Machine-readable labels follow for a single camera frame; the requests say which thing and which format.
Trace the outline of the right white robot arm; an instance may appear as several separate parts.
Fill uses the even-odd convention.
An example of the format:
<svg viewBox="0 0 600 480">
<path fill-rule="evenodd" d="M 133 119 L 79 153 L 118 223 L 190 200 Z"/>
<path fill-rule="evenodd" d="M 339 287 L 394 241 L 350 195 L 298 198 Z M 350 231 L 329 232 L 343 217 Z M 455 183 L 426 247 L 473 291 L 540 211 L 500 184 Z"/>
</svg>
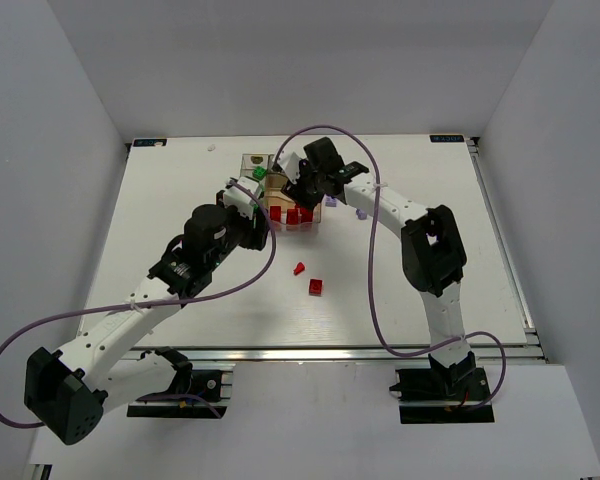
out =
<svg viewBox="0 0 600 480">
<path fill-rule="evenodd" d="M 287 182 L 282 192 L 299 206 L 314 208 L 326 196 L 361 210 L 400 241 L 403 273 L 422 298 L 431 345 L 427 350 L 436 389 L 453 395 L 473 374 L 460 306 L 466 252 L 455 217 L 445 205 L 427 208 L 383 182 L 377 164 L 345 163 L 327 137 L 304 148 L 305 154 L 278 152 L 273 168 Z"/>
</svg>

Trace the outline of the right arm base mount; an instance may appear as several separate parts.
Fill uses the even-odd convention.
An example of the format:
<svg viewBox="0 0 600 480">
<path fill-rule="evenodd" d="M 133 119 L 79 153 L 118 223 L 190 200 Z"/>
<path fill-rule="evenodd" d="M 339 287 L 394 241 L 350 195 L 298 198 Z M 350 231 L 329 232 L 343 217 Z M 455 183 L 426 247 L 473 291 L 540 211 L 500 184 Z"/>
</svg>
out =
<svg viewBox="0 0 600 480">
<path fill-rule="evenodd" d="M 446 425 L 494 423 L 490 403 L 480 408 L 490 394 L 486 373 L 478 368 L 451 392 L 434 376 L 432 369 L 396 371 L 396 383 L 389 387 L 398 400 L 400 423 L 404 425 Z"/>
</svg>

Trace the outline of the green upside-down 2x2 lego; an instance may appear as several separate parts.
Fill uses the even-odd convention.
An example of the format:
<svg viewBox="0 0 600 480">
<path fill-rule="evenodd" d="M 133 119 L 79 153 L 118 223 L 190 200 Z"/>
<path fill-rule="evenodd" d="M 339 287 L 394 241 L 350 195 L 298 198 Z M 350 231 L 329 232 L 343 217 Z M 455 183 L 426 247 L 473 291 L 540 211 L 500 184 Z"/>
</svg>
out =
<svg viewBox="0 0 600 480">
<path fill-rule="evenodd" d="M 253 177 L 256 180 L 262 180 L 266 177 L 266 175 L 267 175 L 267 170 L 265 168 L 257 167 L 256 169 L 253 170 Z"/>
</svg>

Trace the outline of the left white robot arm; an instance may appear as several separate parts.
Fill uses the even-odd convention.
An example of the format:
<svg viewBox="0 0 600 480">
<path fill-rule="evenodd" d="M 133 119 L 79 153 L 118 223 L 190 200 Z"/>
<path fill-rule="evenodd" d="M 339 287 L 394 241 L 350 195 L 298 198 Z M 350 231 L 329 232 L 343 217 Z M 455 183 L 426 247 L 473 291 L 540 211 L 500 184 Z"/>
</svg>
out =
<svg viewBox="0 0 600 480">
<path fill-rule="evenodd" d="M 270 225 L 260 199 L 230 188 L 213 204 L 194 209 L 184 231 L 117 306 L 82 335 L 28 358 L 25 406 L 63 444 L 86 438 L 103 416 L 143 396 L 174 397 L 192 370 L 172 347 L 142 354 L 133 365 L 119 360 L 145 335 L 200 299 L 214 271 L 238 247 L 261 251 Z"/>
</svg>

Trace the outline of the red 2x2 lego brick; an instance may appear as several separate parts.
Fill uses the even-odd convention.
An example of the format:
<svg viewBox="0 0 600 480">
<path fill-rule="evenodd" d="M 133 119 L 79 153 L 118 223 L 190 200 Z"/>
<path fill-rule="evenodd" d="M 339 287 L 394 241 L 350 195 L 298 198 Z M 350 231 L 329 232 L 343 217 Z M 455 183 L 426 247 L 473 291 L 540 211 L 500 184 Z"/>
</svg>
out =
<svg viewBox="0 0 600 480">
<path fill-rule="evenodd" d="M 320 279 L 312 278 L 309 280 L 309 294 L 314 296 L 321 296 L 323 292 L 323 281 Z"/>
</svg>

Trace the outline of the red 2x4 lego brick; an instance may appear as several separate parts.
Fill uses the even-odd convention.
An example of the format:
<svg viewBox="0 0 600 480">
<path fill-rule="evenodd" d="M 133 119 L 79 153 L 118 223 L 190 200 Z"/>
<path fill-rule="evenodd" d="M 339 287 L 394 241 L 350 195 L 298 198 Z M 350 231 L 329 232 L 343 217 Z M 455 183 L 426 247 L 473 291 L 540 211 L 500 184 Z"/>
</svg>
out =
<svg viewBox="0 0 600 480">
<path fill-rule="evenodd" d="M 285 222 L 285 210 L 279 205 L 273 205 L 269 208 L 269 216 L 273 222 L 283 224 Z"/>
</svg>

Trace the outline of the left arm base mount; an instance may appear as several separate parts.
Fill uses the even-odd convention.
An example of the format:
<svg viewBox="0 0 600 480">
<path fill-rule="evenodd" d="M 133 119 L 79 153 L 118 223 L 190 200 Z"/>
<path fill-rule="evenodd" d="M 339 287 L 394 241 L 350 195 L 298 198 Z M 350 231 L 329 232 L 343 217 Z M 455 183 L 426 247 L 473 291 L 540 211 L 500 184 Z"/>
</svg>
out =
<svg viewBox="0 0 600 480">
<path fill-rule="evenodd" d="M 128 418 L 220 420 L 232 393 L 232 372 L 219 368 L 196 369 L 192 362 L 171 347 L 153 350 L 175 368 L 169 387 L 148 394 L 127 407 Z"/>
</svg>

